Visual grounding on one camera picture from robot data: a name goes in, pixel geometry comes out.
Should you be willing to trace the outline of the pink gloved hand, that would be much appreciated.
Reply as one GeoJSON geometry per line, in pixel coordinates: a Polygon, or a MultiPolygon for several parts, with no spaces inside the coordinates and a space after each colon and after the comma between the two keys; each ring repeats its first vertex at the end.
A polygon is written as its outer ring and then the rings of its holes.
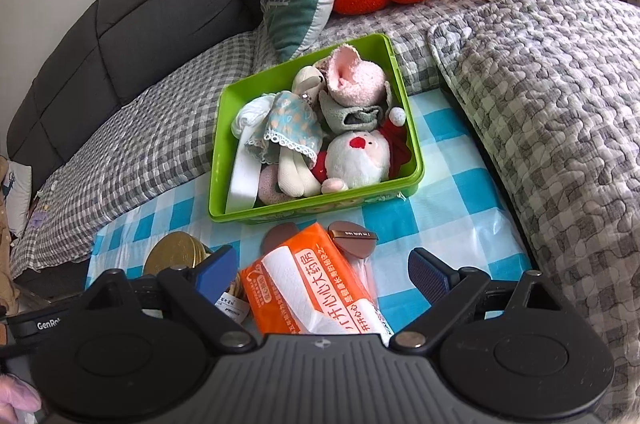
{"type": "Polygon", "coordinates": [[[6,422],[17,421],[16,411],[37,412],[41,398],[37,390],[11,374],[1,375],[1,418],[6,422]]]}

